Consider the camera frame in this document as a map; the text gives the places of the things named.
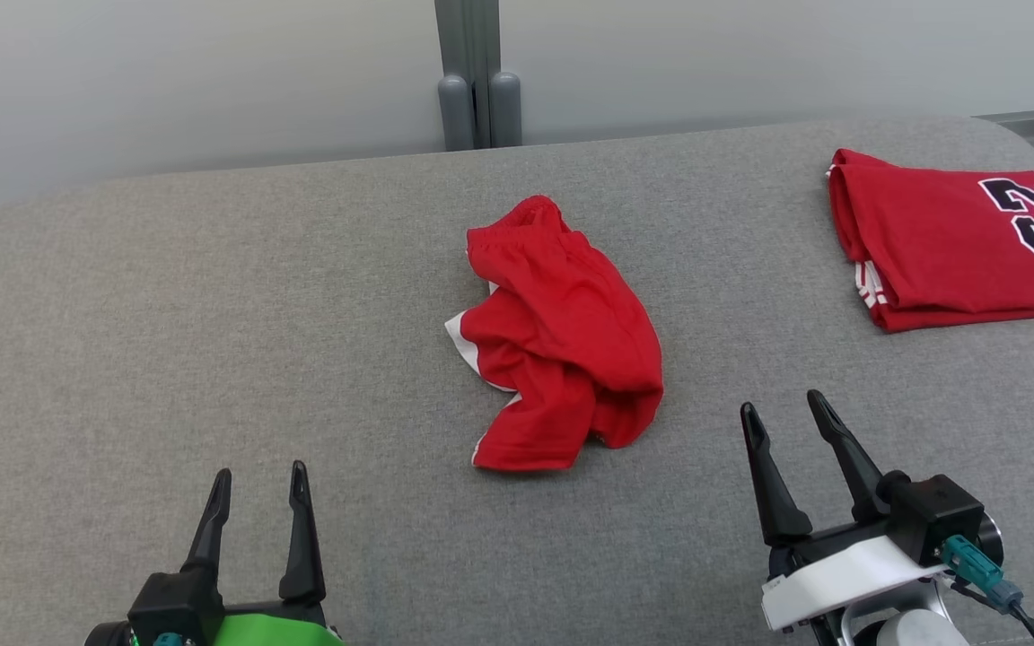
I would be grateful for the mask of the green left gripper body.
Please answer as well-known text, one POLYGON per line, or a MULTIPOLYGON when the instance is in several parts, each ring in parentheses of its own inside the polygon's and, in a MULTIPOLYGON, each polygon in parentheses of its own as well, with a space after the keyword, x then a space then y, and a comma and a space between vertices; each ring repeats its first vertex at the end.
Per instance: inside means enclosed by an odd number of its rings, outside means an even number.
POLYGON ((256 602, 226 608, 214 645, 344 645, 320 601, 256 602))

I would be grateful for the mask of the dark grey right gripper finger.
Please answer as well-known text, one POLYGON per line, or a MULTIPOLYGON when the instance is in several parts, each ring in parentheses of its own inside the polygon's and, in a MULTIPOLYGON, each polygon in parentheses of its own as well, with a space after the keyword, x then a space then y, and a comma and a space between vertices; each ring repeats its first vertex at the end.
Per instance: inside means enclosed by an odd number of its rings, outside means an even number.
POLYGON ((758 409, 744 402, 740 417, 763 543, 779 547, 808 539, 813 526, 805 512, 796 506, 780 474, 772 457, 772 442, 758 409))
POLYGON ((877 487, 883 478, 881 470, 824 394, 817 389, 809 389, 807 401, 820 436, 837 454, 838 466, 851 495, 854 522, 875 522, 887 518, 890 504, 877 494, 877 487))

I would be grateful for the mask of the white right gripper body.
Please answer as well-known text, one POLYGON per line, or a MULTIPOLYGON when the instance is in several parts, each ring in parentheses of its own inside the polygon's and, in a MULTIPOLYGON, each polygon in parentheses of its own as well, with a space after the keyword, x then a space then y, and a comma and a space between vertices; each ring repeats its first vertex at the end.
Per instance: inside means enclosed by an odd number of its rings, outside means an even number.
POLYGON ((768 629, 854 633, 854 622, 889 612, 865 633, 947 633, 940 577, 943 548, 898 546, 883 530, 845 525, 770 547, 760 608, 768 629))

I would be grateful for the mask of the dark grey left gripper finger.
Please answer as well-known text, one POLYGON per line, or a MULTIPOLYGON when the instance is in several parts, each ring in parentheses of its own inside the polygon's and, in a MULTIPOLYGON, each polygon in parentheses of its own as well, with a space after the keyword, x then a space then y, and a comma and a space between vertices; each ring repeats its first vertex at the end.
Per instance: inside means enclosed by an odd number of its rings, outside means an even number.
POLYGON ((221 557, 221 543, 225 523, 229 520, 232 499, 232 471, 222 467, 215 475, 201 519, 197 520, 196 535, 190 543, 188 556, 182 572, 188 570, 210 570, 217 572, 221 557))
POLYGON ((285 573, 279 581, 284 604, 320 604, 327 597, 321 570, 320 531, 313 511, 311 482, 300 459, 293 462, 290 482, 293 524, 285 573))

